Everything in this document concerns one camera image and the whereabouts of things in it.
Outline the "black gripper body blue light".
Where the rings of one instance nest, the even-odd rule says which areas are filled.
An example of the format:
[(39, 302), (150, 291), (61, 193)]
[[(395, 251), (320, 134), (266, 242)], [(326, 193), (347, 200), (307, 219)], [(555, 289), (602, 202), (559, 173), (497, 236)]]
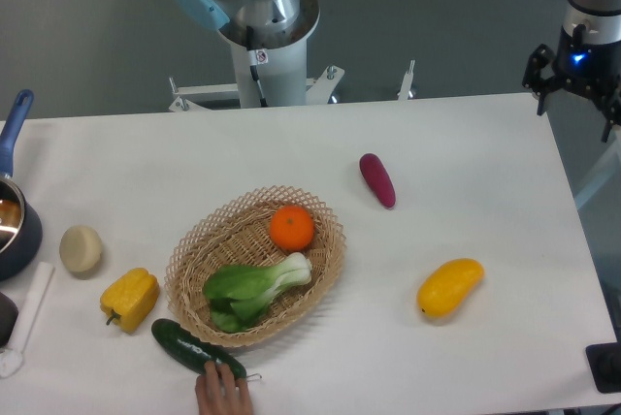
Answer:
[(620, 12), (569, 7), (552, 71), (553, 91), (614, 96), (620, 82)]

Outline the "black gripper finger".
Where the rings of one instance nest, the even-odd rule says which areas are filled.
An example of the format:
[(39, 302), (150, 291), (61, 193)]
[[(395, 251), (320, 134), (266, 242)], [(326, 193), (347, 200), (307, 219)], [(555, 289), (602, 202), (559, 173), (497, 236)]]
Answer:
[(545, 78), (542, 73), (555, 59), (554, 51), (545, 44), (536, 47), (529, 55), (522, 78), (522, 86), (529, 90), (538, 102), (537, 116), (546, 113), (545, 100), (553, 92), (554, 75)]
[(606, 143), (614, 126), (620, 125), (620, 86), (590, 87), (590, 101), (605, 119), (601, 142)]

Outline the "bare human hand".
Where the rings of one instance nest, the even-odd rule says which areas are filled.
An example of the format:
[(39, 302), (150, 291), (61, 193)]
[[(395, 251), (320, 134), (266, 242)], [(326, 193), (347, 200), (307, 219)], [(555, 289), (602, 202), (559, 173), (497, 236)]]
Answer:
[(204, 364), (204, 373), (195, 383), (200, 415), (252, 415), (254, 413), (247, 380), (236, 379), (227, 364)]

